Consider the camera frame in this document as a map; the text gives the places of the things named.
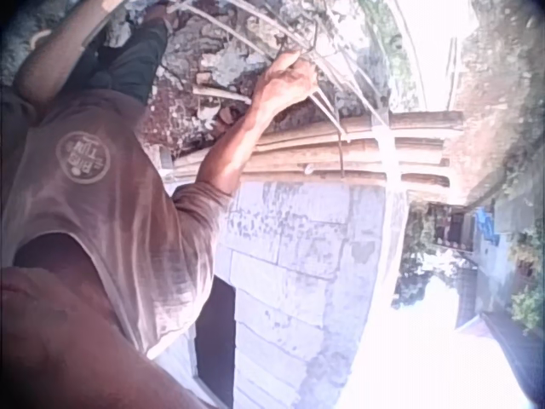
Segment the stone wall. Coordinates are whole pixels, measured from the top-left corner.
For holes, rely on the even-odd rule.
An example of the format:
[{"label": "stone wall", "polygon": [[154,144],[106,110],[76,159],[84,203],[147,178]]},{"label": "stone wall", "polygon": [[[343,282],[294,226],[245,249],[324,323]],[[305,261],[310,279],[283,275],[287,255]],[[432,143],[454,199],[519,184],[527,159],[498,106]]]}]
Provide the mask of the stone wall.
[{"label": "stone wall", "polygon": [[335,406],[367,320],[384,202],[381,187],[240,188],[215,259],[236,288],[235,408]]}]

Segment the hand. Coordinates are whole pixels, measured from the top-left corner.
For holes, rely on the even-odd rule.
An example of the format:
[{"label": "hand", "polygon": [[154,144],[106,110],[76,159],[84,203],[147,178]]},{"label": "hand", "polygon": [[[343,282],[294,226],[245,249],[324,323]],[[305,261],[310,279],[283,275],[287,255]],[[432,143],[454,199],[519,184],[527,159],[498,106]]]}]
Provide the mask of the hand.
[{"label": "hand", "polygon": [[301,51],[282,53],[257,81],[252,107],[271,115],[304,101],[318,89],[316,68]]}]

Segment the bamboo pole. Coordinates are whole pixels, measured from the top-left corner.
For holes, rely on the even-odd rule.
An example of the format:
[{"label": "bamboo pole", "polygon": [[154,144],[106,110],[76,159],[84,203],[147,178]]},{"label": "bamboo pole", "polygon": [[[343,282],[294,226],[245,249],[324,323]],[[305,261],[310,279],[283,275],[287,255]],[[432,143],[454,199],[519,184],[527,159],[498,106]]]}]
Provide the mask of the bamboo pole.
[{"label": "bamboo pole", "polygon": [[[346,118],[342,127],[350,140],[370,139],[371,121],[369,116]],[[460,135],[463,126],[461,112],[407,112],[390,116],[390,127],[396,138],[446,139]],[[255,152],[268,152],[288,147],[301,147],[326,142],[337,142],[338,131],[327,122],[310,124],[305,127],[265,134],[257,142]],[[175,160],[175,168],[202,162],[209,148],[205,148]]]},{"label": "bamboo pole", "polygon": [[[200,164],[191,164],[179,168],[175,171],[177,177],[183,176],[194,176],[198,172]],[[320,163],[310,163],[310,164],[298,164],[298,163],[282,163],[282,164],[269,164],[262,165],[259,163],[249,162],[244,167],[245,173],[266,173],[271,172],[304,172],[305,169],[311,166],[314,172],[323,172],[323,171],[335,171],[339,170],[338,162],[320,162]],[[348,172],[373,172],[373,173],[384,173],[384,167],[382,163],[361,163],[361,162],[345,162],[344,163],[345,171]],[[439,164],[411,164],[411,163],[401,163],[400,169],[402,174],[420,174],[420,175],[435,175],[443,176],[450,178],[451,177],[451,168],[444,167]]]},{"label": "bamboo pole", "polygon": [[[420,164],[440,164],[443,147],[440,145],[416,144],[397,141],[396,149],[401,162]],[[375,141],[355,141],[342,146],[343,158],[346,162],[374,163],[380,162],[381,156]],[[338,165],[338,147],[336,145],[321,147],[295,147],[285,151],[271,151],[252,155],[247,166],[267,168],[277,164],[319,164],[334,163]],[[197,173],[200,161],[175,165],[175,172]]]},{"label": "bamboo pole", "polygon": [[[176,177],[178,183],[193,183],[195,176]],[[367,172],[347,172],[342,178],[340,172],[323,172],[319,174],[305,175],[302,172],[266,172],[266,173],[244,173],[241,181],[286,181],[286,182],[330,182],[347,183],[349,185],[371,185],[385,186],[386,176],[384,174]],[[450,195],[448,187],[438,186],[433,180],[414,181],[402,180],[401,184],[409,191],[424,192],[447,198]]]}]

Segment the sleeve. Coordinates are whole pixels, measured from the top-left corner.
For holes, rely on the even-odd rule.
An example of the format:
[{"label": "sleeve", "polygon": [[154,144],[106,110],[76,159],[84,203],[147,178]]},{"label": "sleeve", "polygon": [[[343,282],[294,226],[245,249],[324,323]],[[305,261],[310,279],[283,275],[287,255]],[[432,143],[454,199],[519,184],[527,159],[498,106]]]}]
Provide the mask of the sleeve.
[{"label": "sleeve", "polygon": [[198,295],[208,298],[221,220],[232,197],[203,181],[178,187],[172,199],[181,225],[186,262]]},{"label": "sleeve", "polygon": [[0,209],[5,208],[26,144],[26,134],[36,119],[34,108],[10,87],[0,86],[0,150],[2,166]]},{"label": "sleeve", "polygon": [[0,88],[0,130],[4,155],[15,151],[26,140],[26,133],[36,117],[34,108],[11,87]]}]

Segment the person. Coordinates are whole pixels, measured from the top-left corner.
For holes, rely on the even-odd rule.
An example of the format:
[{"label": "person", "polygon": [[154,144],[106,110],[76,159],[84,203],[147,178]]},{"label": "person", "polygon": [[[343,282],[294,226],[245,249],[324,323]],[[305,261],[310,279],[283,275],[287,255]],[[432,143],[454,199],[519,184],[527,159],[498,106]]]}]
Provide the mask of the person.
[{"label": "person", "polygon": [[256,142],[317,87],[299,52],[281,54],[169,197],[135,129],[175,14],[154,6],[104,66],[89,47],[120,3],[83,0],[2,88],[6,405],[198,407],[150,359],[210,294],[219,220]]}]

